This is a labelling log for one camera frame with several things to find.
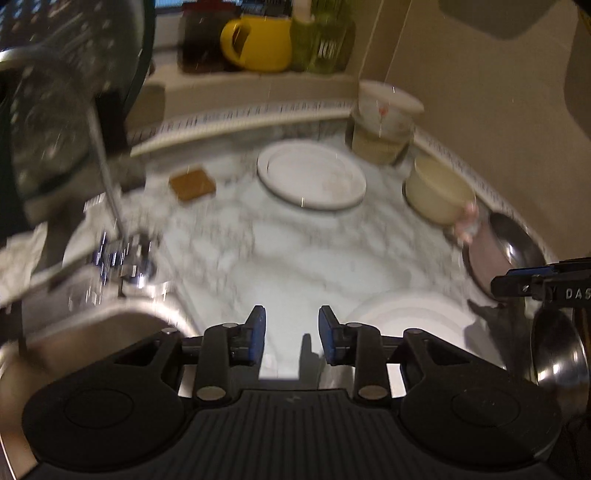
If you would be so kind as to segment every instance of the tile grout line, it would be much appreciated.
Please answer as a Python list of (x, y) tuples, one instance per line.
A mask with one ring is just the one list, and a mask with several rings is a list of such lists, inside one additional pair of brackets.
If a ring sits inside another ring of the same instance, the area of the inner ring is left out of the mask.
[(375, 17), (374, 26), (372, 27), (371, 33), (369, 35), (368, 46), (365, 49), (365, 55), (363, 55), (363, 61), (361, 62), (361, 68), (359, 69), (359, 74), (357, 76), (358, 79), (360, 79), (361, 78), (361, 75), (363, 74), (363, 69), (365, 68), (365, 62), (367, 61), (368, 54), (369, 54), (369, 49), (371, 48), (371, 42), (373, 42), (373, 40), (374, 40), (375, 30), (378, 27), (379, 16), (382, 13), (382, 7), (384, 6), (384, 1), (385, 0), (381, 0), (381, 2), (379, 3), (378, 13), (377, 13), (377, 15)]
[(413, 6), (413, 0), (410, 0), (408, 3), (407, 13), (404, 16), (404, 23), (402, 23), (402, 28), (400, 29), (400, 35), (398, 36), (398, 41), (396, 42), (396, 47), (394, 48), (394, 53), (392, 53), (392, 60), (390, 61), (390, 66), (388, 67), (388, 71), (386, 72), (386, 78), (384, 79), (385, 82), (388, 81), (388, 77), (390, 77), (390, 71), (392, 70), (392, 65), (394, 65), (394, 57), (396, 56), (396, 52), (398, 51), (398, 46), (400, 45), (400, 41), (402, 40), (402, 35), (404, 34), (404, 28), (406, 27), (406, 23), (408, 21), (408, 16), (410, 15), (410, 9)]

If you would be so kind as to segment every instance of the round white plate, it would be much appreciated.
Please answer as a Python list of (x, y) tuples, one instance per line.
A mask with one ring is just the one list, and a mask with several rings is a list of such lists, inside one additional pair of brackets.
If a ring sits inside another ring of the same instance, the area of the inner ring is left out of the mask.
[(258, 174), (278, 197), (302, 208), (341, 210), (365, 197), (367, 182), (353, 155), (305, 140), (282, 141), (264, 149)]
[[(359, 306), (346, 321), (373, 325), (382, 335), (397, 337), (401, 337), (408, 328), (420, 328), (501, 365), (496, 347), (480, 324), (476, 323), (476, 318), (447, 297), (436, 293), (404, 291), (383, 294)], [(406, 395), (400, 366), (388, 365), (388, 376), (392, 396)]]

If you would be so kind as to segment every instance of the beige wall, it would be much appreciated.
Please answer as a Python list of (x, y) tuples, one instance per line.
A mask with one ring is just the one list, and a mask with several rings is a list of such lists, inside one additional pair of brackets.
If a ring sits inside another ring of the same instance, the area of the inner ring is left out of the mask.
[(420, 125), (559, 256), (591, 252), (591, 35), (574, 4), (411, 0), (396, 44), (385, 78), (424, 102)]

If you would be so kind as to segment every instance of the marble countertop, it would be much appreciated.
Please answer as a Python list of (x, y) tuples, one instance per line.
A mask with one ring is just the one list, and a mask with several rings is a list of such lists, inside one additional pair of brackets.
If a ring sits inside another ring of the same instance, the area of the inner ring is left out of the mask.
[[(267, 337), (260, 378), (309, 387), (321, 363), (317, 318), (322, 305), (330, 305), (343, 321), (378, 294), (411, 288), (441, 293), (483, 323), (466, 300), (491, 301), (467, 275), (460, 251), (402, 196), (412, 150), (396, 167), (359, 160), (368, 182), (361, 205), (313, 212), (276, 198), (257, 178), (258, 153), (282, 138), (311, 138), (347, 149), (344, 122), (232, 134), (147, 157), (145, 189), (123, 198), (131, 228), (141, 225), (161, 234), (161, 247), (203, 329), (242, 323), (254, 305), (263, 305)], [(168, 178), (198, 165), (216, 180), (217, 193), (181, 205)], [(109, 223), (103, 203), (91, 208), (66, 257), (87, 251)]]

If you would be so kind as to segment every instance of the stainless steel sink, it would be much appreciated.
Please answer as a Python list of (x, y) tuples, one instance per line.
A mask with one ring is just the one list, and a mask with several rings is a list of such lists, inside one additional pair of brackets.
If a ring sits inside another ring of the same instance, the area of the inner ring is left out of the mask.
[(0, 480), (22, 478), (37, 464), (21, 427), (36, 391), (163, 328), (200, 334), (173, 283), (126, 291), (120, 281), (98, 279), (94, 265), (74, 265), (0, 316), (21, 328), (18, 340), (0, 345)]

